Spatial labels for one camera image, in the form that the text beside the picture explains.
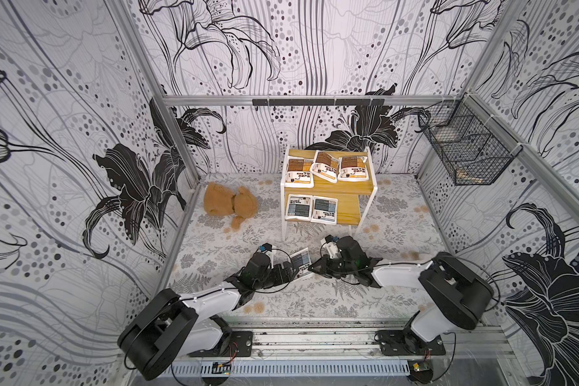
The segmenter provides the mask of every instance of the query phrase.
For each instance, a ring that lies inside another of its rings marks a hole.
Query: teddy bear
[[[235,195],[232,189],[210,182],[204,194],[204,211],[209,216],[236,214],[232,220],[233,230],[238,230],[242,222],[254,217],[258,208],[257,198],[246,187],[239,187]]]

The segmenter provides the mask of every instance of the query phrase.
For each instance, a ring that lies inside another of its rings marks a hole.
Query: floral floor mat
[[[421,261],[444,250],[414,177],[382,174],[377,180],[378,192],[365,226],[354,236],[367,255]],[[346,236],[348,233],[347,226],[290,222],[287,239],[281,242],[280,174],[209,174],[202,179],[203,184],[211,181],[234,190],[240,185],[246,186],[257,197],[259,212],[235,232],[230,228],[231,217],[210,217],[204,212],[205,187],[202,187],[170,277],[170,287],[177,293],[222,282],[246,265],[262,243],[269,242],[290,254],[308,246],[312,261],[316,261],[320,257],[319,240],[329,234]],[[368,198],[361,197],[363,209]],[[284,256],[277,251],[275,263]],[[345,280],[355,282],[352,277]],[[429,302],[422,289],[394,286],[373,289],[314,275],[295,280],[278,293],[256,293],[247,305],[222,315],[229,321],[407,319]]]

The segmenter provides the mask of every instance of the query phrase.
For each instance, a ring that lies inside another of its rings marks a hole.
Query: wooden tabletop
[[[315,150],[297,150],[297,149],[290,149],[289,151],[290,157],[302,157],[302,158],[309,158],[313,159],[316,156]],[[340,157],[348,157],[348,156],[367,156],[366,152],[359,152],[359,151],[328,151],[334,158]],[[368,181],[337,181],[336,183],[332,183],[326,181],[316,175],[313,175],[313,182],[314,185],[312,188],[285,188],[285,193],[292,193],[294,195],[312,195],[312,196],[323,196],[323,197],[331,197],[337,198],[336,196],[332,196],[332,194],[337,195],[363,195],[363,196],[370,196],[371,192],[373,191],[373,180],[371,174],[371,166],[368,162],[365,162],[365,166],[367,167],[367,172],[369,173],[369,180]]]

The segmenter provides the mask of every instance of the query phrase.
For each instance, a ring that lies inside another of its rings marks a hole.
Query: small table
[[[336,223],[338,225],[347,225],[349,229],[349,235],[352,235],[352,225],[357,226],[356,233],[360,231],[363,227],[363,222],[369,212],[375,193],[377,192],[377,180],[375,179],[375,173],[373,173],[373,159],[371,158],[371,149],[366,147],[365,151],[326,151],[334,158],[347,157],[347,156],[366,156],[368,162],[365,164],[367,167],[367,172],[369,173],[368,181],[337,181],[332,183],[321,179],[320,177],[314,175],[312,188],[286,188],[285,187],[285,175],[287,174],[288,159],[292,157],[301,157],[313,159],[316,156],[315,150],[298,150],[298,149],[286,149],[285,157],[283,159],[283,173],[281,174],[281,241],[285,241],[285,236],[287,233],[287,221],[301,221],[301,220],[286,220],[285,219],[285,208],[287,206],[288,195],[311,195],[311,196],[322,196],[336,198],[339,200]],[[361,215],[361,207],[358,202],[359,196],[369,196],[369,202],[365,208],[364,213]]]

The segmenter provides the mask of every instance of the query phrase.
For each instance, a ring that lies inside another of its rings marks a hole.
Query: black wire basket
[[[514,157],[462,102],[444,101],[418,116],[455,185],[491,185]]]

